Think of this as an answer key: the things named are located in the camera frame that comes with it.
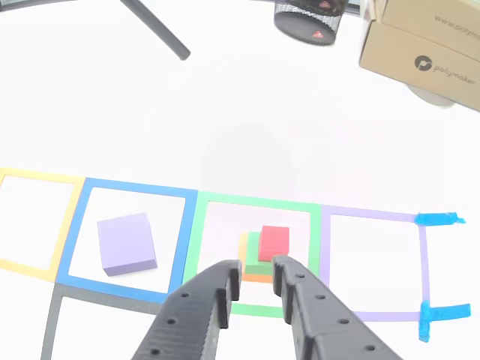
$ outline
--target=white table surface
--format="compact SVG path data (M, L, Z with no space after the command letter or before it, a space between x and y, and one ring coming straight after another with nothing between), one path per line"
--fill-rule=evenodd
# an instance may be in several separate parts
M468 295L468 329L429 344L394 325L378 331L406 360L474 359L480 114L436 108L359 68L358 17L344 16L336 44L319 48L282 35L273 4L145 3L191 49L187 61L119 1L0 13L0 167L459 212L468 231L430 255L461 269L445 286Z

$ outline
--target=purple square outline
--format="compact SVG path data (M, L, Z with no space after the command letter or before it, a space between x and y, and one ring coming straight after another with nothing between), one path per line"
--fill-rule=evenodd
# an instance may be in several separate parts
M402 221L415 223L414 214L398 212L364 210L360 208L344 208L342 206L322 205L321 236L320 236L320 280L330 286L330 249L331 249L331 219L332 215L350 216L377 220ZM430 275L428 274L427 230L425 226L418 226L418 240L420 241L421 263L421 296L422 301L430 300ZM362 321L372 322L406 322L419 321L420 311L404 312L373 312L356 311L355 314Z

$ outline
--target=yellow square outline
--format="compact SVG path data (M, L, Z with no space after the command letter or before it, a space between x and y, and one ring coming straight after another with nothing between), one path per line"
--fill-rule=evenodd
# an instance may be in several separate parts
M69 175L56 175L45 172L36 172L28 170L18 169L0 169L0 187L2 186L5 176L13 176L16 178L44 180L47 182L61 182L66 184L73 184L73 192L68 202L67 211L61 223L60 231L58 232L57 242L53 250L52 260L48 270L43 268L35 268L33 266L19 264L10 260L0 259L0 269L6 269L12 272L18 272L20 274L33 276L45 281L55 282L57 271L59 270L60 259L62 258L63 248L67 241L68 231L74 217L75 208L77 207L78 199L82 193L84 177L81 176L69 176Z

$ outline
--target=metal mesh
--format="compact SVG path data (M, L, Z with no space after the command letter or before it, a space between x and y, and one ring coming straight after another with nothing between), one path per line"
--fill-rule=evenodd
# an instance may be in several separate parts
M321 23L327 25L333 32L337 32L338 26L340 26L340 20L342 16L323 16L318 13L311 13L310 11L303 10L299 7L287 4L285 2L275 3L275 14L279 13L298 13L313 17Z

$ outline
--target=polymaker logo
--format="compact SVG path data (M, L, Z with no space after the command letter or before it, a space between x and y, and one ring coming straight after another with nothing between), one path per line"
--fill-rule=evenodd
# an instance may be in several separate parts
M415 67L420 71L429 71L432 68L432 61L428 56L420 55L415 59Z

